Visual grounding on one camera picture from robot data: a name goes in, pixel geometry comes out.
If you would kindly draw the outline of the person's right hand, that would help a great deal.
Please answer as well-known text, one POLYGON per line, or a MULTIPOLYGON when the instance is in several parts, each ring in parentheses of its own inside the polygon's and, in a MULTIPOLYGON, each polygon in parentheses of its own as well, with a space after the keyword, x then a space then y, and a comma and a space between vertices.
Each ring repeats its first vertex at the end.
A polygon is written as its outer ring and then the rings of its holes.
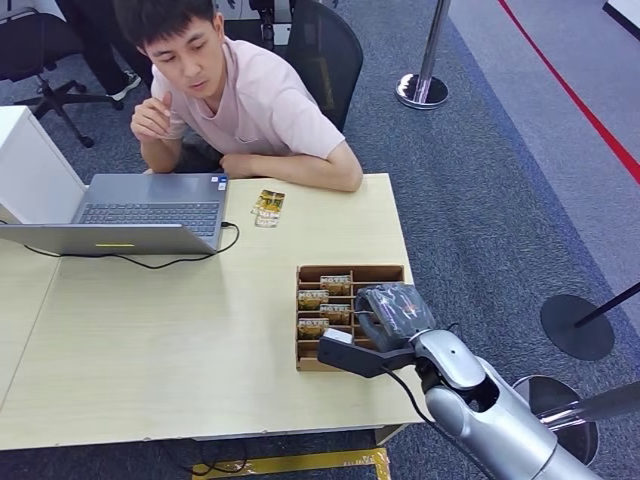
POLYGON ((150 97, 137 105, 131 130, 140 143, 165 138, 171 126, 171 102, 171 94, 166 92, 160 99, 150 97))

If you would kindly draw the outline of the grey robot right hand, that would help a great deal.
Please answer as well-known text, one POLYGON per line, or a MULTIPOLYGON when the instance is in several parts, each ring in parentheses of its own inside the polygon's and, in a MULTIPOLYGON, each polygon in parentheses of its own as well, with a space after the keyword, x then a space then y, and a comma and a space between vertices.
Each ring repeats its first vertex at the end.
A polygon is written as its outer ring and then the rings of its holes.
POLYGON ((355 299, 355 316, 381 352, 404 348, 417 335, 437 328, 430 309, 412 284, 361 288, 355 299))

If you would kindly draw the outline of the person's left hand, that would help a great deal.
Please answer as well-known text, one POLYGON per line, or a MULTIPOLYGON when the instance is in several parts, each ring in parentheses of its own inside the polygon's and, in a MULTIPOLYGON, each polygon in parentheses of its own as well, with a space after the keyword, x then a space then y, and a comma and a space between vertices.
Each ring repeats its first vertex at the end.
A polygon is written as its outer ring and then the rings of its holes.
POLYGON ((256 176, 254 157, 250 154, 226 154, 220 158, 220 167, 231 179, 245 179, 256 176))

